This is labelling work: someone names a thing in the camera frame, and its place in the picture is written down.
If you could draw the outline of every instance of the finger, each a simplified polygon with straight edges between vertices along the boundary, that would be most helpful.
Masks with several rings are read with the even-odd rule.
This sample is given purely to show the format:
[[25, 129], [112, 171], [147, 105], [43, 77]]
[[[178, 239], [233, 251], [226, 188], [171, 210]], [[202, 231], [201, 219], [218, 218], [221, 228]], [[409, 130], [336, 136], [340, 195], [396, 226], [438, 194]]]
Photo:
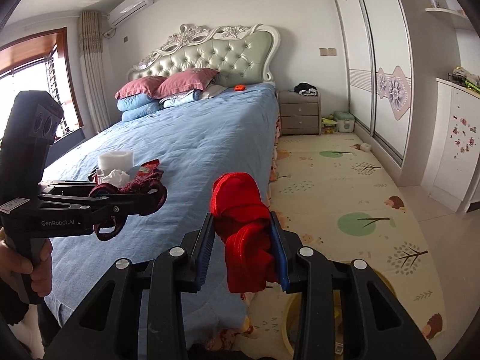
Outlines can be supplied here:
[[13, 249], [10, 249], [5, 241], [0, 241], [0, 266], [26, 275], [33, 271], [32, 263]]
[[30, 275], [33, 281], [51, 279], [52, 277], [52, 258], [48, 256], [46, 261], [42, 261], [39, 265], [33, 268]]
[[40, 260], [46, 261], [47, 258], [52, 254], [52, 250], [52, 243], [50, 242], [50, 239], [47, 238], [43, 244], [42, 250], [40, 251]]
[[32, 290], [35, 291], [39, 297], [44, 298], [52, 291], [52, 281], [51, 280], [33, 281]]

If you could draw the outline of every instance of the metal bolt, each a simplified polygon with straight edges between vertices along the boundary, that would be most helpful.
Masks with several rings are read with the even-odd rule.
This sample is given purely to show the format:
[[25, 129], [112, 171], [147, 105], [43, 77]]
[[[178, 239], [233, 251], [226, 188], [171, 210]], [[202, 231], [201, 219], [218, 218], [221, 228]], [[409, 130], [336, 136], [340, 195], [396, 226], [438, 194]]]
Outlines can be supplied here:
[[118, 269], [125, 269], [130, 265], [127, 259], [120, 259], [115, 263], [115, 267]]
[[170, 249], [170, 256], [173, 256], [173, 257], [178, 257], [178, 256], [181, 256], [182, 254], [184, 254], [184, 250], [183, 248], [179, 247], [179, 246], [176, 246], [176, 247], [172, 247], [172, 249]]
[[300, 254], [304, 257], [310, 257], [310, 256], [313, 256], [314, 252], [309, 247], [302, 247], [300, 249]]
[[353, 266], [357, 269], [365, 269], [367, 267], [367, 263], [363, 261], [363, 259], [356, 259], [353, 262]]

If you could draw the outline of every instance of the human hand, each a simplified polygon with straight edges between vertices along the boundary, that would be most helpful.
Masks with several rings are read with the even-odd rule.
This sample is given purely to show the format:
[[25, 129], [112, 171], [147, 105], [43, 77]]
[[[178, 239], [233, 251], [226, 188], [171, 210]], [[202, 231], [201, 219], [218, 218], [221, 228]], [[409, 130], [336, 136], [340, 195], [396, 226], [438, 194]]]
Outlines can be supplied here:
[[52, 244], [47, 238], [40, 251], [40, 264], [32, 266], [27, 258], [10, 249], [5, 243], [5, 233], [0, 229], [0, 278], [15, 291], [12, 273], [30, 275], [32, 290], [43, 298], [52, 291]]

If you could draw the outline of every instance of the beige curtain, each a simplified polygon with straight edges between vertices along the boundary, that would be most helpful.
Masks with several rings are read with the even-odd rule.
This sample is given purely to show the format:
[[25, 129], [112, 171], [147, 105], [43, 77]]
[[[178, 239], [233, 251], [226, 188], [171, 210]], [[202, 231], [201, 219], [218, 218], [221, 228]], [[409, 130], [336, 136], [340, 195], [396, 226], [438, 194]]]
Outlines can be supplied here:
[[110, 117], [105, 99], [102, 14], [100, 12], [83, 11], [80, 14], [78, 39], [85, 95], [94, 129], [99, 133], [110, 127]]

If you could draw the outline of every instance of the nightstand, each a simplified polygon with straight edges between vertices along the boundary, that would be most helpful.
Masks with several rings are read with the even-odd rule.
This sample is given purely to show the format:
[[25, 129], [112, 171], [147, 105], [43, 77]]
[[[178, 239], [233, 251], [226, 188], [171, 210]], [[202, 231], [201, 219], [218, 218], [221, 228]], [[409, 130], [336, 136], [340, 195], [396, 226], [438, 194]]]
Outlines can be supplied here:
[[282, 117], [282, 135], [320, 134], [320, 95], [300, 96], [296, 92], [277, 93]]

